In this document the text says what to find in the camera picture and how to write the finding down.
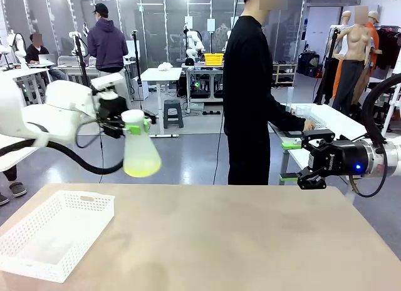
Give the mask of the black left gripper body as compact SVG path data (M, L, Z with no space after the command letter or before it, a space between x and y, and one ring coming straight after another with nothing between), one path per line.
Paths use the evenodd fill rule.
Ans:
M105 123L122 123L122 113L128 111L124 97L117 96L112 100L99 99L99 107L96 113L96 121Z

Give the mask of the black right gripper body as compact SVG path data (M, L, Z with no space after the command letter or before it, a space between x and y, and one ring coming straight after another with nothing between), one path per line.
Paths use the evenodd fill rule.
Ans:
M369 156L361 142L340 140L319 146L308 143L308 151L308 168L321 177L362 175L368 170Z

